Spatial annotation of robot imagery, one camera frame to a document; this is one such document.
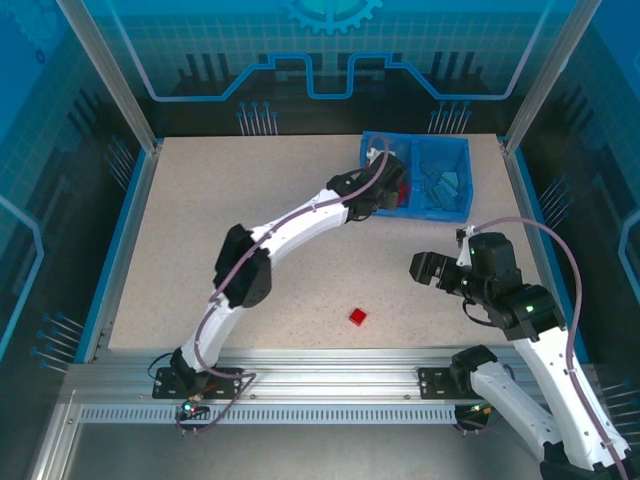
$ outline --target black mounting plate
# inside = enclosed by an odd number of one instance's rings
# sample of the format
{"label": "black mounting plate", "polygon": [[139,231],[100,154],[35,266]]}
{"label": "black mounting plate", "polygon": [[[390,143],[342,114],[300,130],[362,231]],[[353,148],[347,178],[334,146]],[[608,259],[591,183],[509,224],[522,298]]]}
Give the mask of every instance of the black mounting plate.
{"label": "black mounting plate", "polygon": [[419,368],[418,385],[422,400],[478,400],[473,392],[466,395],[456,387],[448,368]]}
{"label": "black mounting plate", "polygon": [[[229,375],[240,375],[244,372],[242,368],[216,368],[216,370]],[[238,388],[242,386],[242,380],[230,380],[212,375],[207,386],[212,388],[204,394],[205,400],[231,400]],[[159,400],[186,400],[189,393],[173,368],[163,367],[156,371],[156,380],[151,396]]]}

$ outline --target red block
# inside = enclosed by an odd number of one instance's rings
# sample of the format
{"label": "red block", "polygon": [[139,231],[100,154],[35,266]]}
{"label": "red block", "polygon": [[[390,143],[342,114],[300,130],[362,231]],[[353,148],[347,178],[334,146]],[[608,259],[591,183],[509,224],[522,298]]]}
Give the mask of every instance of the red block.
{"label": "red block", "polygon": [[360,326],[362,325],[362,322],[364,322],[364,319],[366,317],[367,317],[366,313],[364,313],[359,308],[356,308],[353,312],[351,312],[351,315],[349,315],[349,320],[351,320],[356,325]]}

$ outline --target blue bin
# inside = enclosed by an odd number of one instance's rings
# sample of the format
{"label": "blue bin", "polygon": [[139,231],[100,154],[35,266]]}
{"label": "blue bin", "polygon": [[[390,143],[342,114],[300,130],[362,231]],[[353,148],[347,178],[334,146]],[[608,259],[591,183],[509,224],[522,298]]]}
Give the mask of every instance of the blue bin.
{"label": "blue bin", "polygon": [[[360,165],[367,164],[369,138],[364,132],[360,144]],[[376,215],[415,218],[437,222],[464,223],[473,200],[469,142],[463,138],[381,133],[389,149],[409,169],[407,188],[397,210],[378,210]],[[383,150],[382,140],[373,148]]]}

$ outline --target speckled work surface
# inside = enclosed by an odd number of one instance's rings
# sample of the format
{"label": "speckled work surface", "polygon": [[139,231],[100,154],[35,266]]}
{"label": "speckled work surface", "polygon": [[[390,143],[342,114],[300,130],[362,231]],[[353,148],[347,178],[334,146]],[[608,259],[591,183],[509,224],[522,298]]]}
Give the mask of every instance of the speckled work surface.
{"label": "speckled work surface", "polygon": [[[467,138],[475,190],[469,223],[518,215],[496,137]],[[359,148],[359,136],[166,139],[110,348],[181,345],[204,312],[227,230],[267,223],[306,202],[333,175],[358,167]],[[408,273],[414,253],[457,256],[458,226],[372,217],[321,234],[278,265],[271,294],[239,321],[226,347],[505,344],[501,332],[467,320],[459,298]],[[539,281],[524,228],[502,231],[525,281]],[[348,320],[354,307],[368,313],[360,327]]]}

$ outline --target blue edge trim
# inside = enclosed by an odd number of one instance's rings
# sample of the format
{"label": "blue edge trim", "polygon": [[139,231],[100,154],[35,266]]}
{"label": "blue edge trim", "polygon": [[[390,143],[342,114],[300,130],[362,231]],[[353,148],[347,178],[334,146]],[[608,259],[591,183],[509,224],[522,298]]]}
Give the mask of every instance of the blue edge trim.
{"label": "blue edge trim", "polygon": [[[131,209],[133,195],[135,194],[135,191],[138,187],[138,181],[140,180],[140,173],[145,162],[145,157],[146,152],[142,150],[140,152],[140,155],[138,156],[138,161],[136,162],[136,167],[133,171],[131,182],[129,183],[129,189],[127,190],[127,195],[125,196],[122,210],[120,211],[120,216],[118,217],[118,223],[116,224],[115,231],[113,232],[111,244],[109,245],[109,251],[107,252],[107,257],[102,268],[102,273],[100,274],[100,280],[98,281],[98,286],[96,287],[96,293],[93,297],[93,301],[91,302],[91,308],[89,309],[89,315],[87,316],[87,321],[82,332],[82,337],[80,338],[80,344],[78,345],[78,350],[76,351],[74,363],[83,363],[82,359],[89,349],[89,343],[91,342],[93,330],[96,328],[98,311],[100,310],[100,305],[102,304],[104,298],[107,280],[109,279],[109,275],[111,274],[111,269],[113,267],[116,252],[118,251],[120,241],[122,240],[124,225],[127,221],[127,217],[129,216],[129,210]],[[533,182],[531,181],[531,177],[529,176],[529,170],[527,169],[527,165],[525,163],[524,156],[520,151],[520,148],[516,150],[516,160],[518,162],[518,168],[520,169],[520,172],[522,174],[524,187],[527,190],[527,195],[531,203],[533,215],[538,222],[543,223],[544,218],[542,216],[542,211],[540,210],[540,204],[538,203],[538,198],[533,188]],[[551,266],[553,280],[556,284],[556,288],[558,289],[558,295],[560,296],[560,306],[565,318],[567,318],[567,321],[570,323],[571,318],[573,318],[573,306],[571,305],[571,302],[569,300],[567,286],[565,285],[562,278],[562,273],[560,272],[558,259],[556,257],[555,251],[553,250],[553,245],[551,244],[551,239],[549,238],[549,236],[541,235],[541,237],[545,254],[548,257],[549,265]],[[576,338],[575,351],[580,363],[589,362],[589,356],[587,355],[587,351],[584,347],[580,331],[578,331],[578,336]]]}
{"label": "blue edge trim", "polygon": [[[518,162],[518,168],[520,169],[520,173],[522,175],[524,188],[527,190],[529,202],[531,203],[533,216],[535,217],[536,221],[544,223],[542,210],[540,210],[540,204],[538,203],[538,196],[536,195],[536,191],[533,188],[533,182],[531,181],[531,177],[529,176],[529,170],[527,169],[524,155],[522,155],[522,151],[519,147],[516,149],[516,160]],[[553,281],[556,284],[556,288],[558,289],[558,296],[560,297],[560,307],[562,308],[562,313],[567,319],[567,323],[571,325],[571,319],[573,318],[573,305],[571,305],[571,301],[569,300],[569,292],[567,291],[567,286],[564,283],[564,279],[562,278],[562,272],[560,271],[560,265],[558,264],[556,252],[553,249],[553,244],[551,243],[552,241],[551,238],[549,238],[549,235],[543,233],[540,236],[542,237],[544,253],[547,255],[547,258],[549,260],[549,266],[551,267],[551,275],[553,276]],[[576,357],[578,357],[578,361],[580,363],[589,363],[589,355],[587,355],[587,350],[584,346],[584,342],[582,341],[580,330],[578,330],[574,348],[576,351]]]}
{"label": "blue edge trim", "polygon": [[113,231],[113,236],[111,237],[111,244],[109,245],[109,250],[107,251],[107,257],[104,260],[102,272],[100,273],[100,279],[98,280],[96,293],[93,296],[93,301],[91,302],[91,307],[89,308],[87,321],[84,325],[84,329],[82,330],[80,343],[78,344],[78,349],[76,350],[76,355],[73,359],[74,363],[84,363],[83,359],[87,353],[87,350],[89,349],[91,337],[93,336],[93,330],[96,328],[96,322],[98,321],[98,312],[100,311],[100,305],[102,304],[105,289],[107,288],[107,281],[109,280],[109,276],[111,275],[111,269],[113,268],[113,262],[116,257],[116,252],[120,247],[122,233],[124,232],[124,225],[127,222],[127,218],[129,217],[131,203],[133,202],[133,196],[136,192],[136,189],[138,188],[140,173],[142,172],[142,167],[146,161],[146,157],[147,152],[145,152],[144,150],[140,150],[138,160],[136,161],[136,166],[133,170],[133,175],[131,175],[129,188],[127,189],[127,194],[124,197],[122,209],[120,210],[120,215],[118,216],[118,222],[116,223],[116,228]]}

